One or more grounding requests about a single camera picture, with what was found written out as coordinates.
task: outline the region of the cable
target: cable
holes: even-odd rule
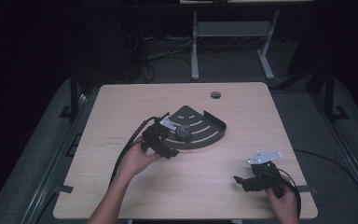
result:
[[[301,195],[298,192],[297,187],[293,186],[292,184],[290,184],[287,180],[283,179],[281,176],[275,176],[272,175],[270,173],[267,172],[263,172],[263,171],[257,171],[258,173],[262,174],[262,175],[268,175],[276,180],[278,180],[279,182],[281,182],[282,184],[284,184],[286,187],[288,187],[296,196],[296,201],[297,201],[297,217],[300,218],[300,214],[301,214]]]
[[[121,150],[120,154],[118,155],[116,164],[115,164],[115,169],[113,170],[112,173],[112,177],[110,178],[109,181],[109,186],[112,183],[113,179],[116,176],[117,170],[118,170],[118,166],[121,163],[121,160],[123,160],[124,155],[126,155],[127,151],[130,149],[130,147],[133,145],[133,140],[135,140],[135,137],[138,136],[138,134],[141,132],[141,130],[146,126],[146,124],[152,120],[152,119],[157,119],[157,117],[152,117],[150,119],[144,120],[144,122],[142,122],[142,124],[138,127],[138,129],[135,131],[135,133],[132,135],[132,137],[130,138],[130,140],[127,142],[126,146],[124,146],[123,150]]]
[[[289,175],[289,174],[287,174],[284,170],[281,170],[281,169],[278,169],[279,171],[281,171],[281,172],[283,172],[284,174],[286,174],[289,178],[290,178],[290,180],[293,182],[293,185],[297,188],[297,185],[296,185],[296,183],[295,183],[295,180]]]
[[[309,152],[309,151],[304,151],[304,150],[300,150],[300,149],[294,149],[294,151],[296,152],[301,152],[301,153],[305,153],[305,154],[310,154],[312,156],[315,156],[315,157],[319,157],[321,159],[324,159],[324,160],[327,160],[327,161],[330,161],[332,163],[334,163],[336,166],[338,166],[339,168],[341,168],[345,173],[347,173],[347,175],[353,180],[353,182],[356,184],[357,188],[358,188],[358,183],[356,181],[356,178],[353,176],[353,174],[351,174],[351,172],[349,172],[343,165],[341,165],[340,163],[338,163],[337,161],[334,161],[328,157],[325,157],[325,156],[322,156],[322,155],[319,155],[317,153],[313,153],[313,152]]]
[[[40,218],[42,218],[42,215],[45,213],[46,209],[48,208],[48,205],[53,201],[54,197],[57,195],[57,192],[54,192],[53,195],[50,197],[48,202],[43,207],[42,211],[39,213],[39,216],[37,217],[36,223],[39,223]]]

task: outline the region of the wooden table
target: wooden table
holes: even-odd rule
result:
[[[211,92],[221,93],[213,99]],[[119,217],[144,219],[250,219],[273,217],[266,193],[245,192],[233,176],[252,177],[256,150],[281,152],[274,163],[298,185],[306,181],[278,111],[263,83],[189,83],[103,86],[91,111],[65,186],[57,218],[88,218],[106,193],[118,154],[146,119],[188,105],[227,125],[218,142],[152,163],[133,178]],[[309,192],[301,218],[314,218]]]

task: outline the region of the human hand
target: human hand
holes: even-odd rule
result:
[[[290,181],[287,176],[282,176],[286,181]],[[277,198],[272,188],[266,189],[269,203],[272,207],[274,216],[281,224],[297,224],[297,201],[296,195],[285,185],[281,184],[281,198]]]
[[[146,155],[141,149],[142,136],[134,141],[134,145],[130,147],[121,160],[118,168],[118,175],[124,175],[127,178],[133,178],[141,173],[150,163],[161,158],[157,153]]]

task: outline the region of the white metal frame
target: white metal frame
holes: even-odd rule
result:
[[[193,50],[191,52],[191,78],[193,80],[200,78],[197,58],[199,36],[264,36],[266,38],[265,43],[262,49],[257,50],[257,55],[263,66],[266,78],[268,80],[274,79],[266,56],[279,12],[279,10],[274,11],[270,21],[198,21],[197,11],[195,11],[193,19]]]

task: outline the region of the black curved object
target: black curved object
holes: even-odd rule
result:
[[[165,139],[164,144],[176,149],[196,149],[207,147],[226,134],[227,125],[222,120],[204,111],[200,113],[188,105],[182,106],[170,116],[173,125],[190,125],[191,136],[186,142],[177,139],[174,131]]]

